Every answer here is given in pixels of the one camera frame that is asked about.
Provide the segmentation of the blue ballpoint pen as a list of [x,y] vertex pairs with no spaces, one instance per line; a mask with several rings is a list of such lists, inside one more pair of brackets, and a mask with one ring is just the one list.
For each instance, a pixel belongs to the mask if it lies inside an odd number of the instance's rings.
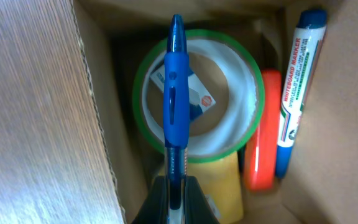
[[182,16],[172,17],[164,56],[163,132],[167,223],[185,223],[186,148],[190,112],[188,92],[189,56]]

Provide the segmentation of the blue whiteboard marker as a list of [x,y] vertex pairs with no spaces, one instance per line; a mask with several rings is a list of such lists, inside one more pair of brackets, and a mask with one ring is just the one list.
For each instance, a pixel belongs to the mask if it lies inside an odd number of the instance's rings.
[[275,176],[280,179],[285,177],[288,170],[308,90],[323,45],[326,23],[325,10],[309,9],[300,14],[294,31],[280,103],[275,165]]

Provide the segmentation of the brown cardboard box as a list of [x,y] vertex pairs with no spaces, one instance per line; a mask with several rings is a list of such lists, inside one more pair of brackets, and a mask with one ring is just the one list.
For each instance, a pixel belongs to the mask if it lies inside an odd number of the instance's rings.
[[246,223],[358,223],[358,0],[89,0],[73,8],[112,163],[122,221],[145,198],[140,141],[129,107],[134,68],[178,12],[196,27],[222,30],[260,66],[285,63],[302,10],[323,7],[328,30],[319,55],[289,173],[272,194],[245,200]]

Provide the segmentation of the orange highlighter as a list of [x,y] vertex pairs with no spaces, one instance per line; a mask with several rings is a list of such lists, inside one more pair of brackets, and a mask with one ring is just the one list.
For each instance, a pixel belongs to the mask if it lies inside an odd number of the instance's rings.
[[278,70],[262,71],[265,103],[260,123],[246,145],[244,182],[249,190],[273,187],[280,123],[282,76]]

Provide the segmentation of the yellow sticky note pad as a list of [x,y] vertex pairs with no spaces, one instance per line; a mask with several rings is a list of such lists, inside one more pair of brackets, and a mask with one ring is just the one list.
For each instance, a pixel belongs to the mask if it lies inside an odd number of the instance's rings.
[[198,183],[219,223],[235,223],[243,219],[241,178],[237,153],[205,163],[189,163],[188,175]]

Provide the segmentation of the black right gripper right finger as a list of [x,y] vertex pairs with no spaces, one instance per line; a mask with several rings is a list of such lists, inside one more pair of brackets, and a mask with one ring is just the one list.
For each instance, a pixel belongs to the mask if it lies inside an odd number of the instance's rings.
[[185,184],[185,223],[219,224],[212,209],[194,176],[186,177]]

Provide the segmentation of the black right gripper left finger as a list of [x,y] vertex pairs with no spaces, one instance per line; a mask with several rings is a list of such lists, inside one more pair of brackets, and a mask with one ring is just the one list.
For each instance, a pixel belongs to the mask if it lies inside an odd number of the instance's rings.
[[132,224],[166,224],[167,209],[166,179],[158,176]]

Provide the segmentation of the small blue white card box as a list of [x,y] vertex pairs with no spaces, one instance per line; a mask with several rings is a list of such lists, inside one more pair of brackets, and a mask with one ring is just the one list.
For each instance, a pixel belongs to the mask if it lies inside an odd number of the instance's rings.
[[[164,64],[154,68],[149,78],[156,84],[159,90],[163,92],[165,83]],[[190,97],[190,120],[194,121],[214,106],[216,101],[192,69],[189,69],[188,72],[188,85]]]

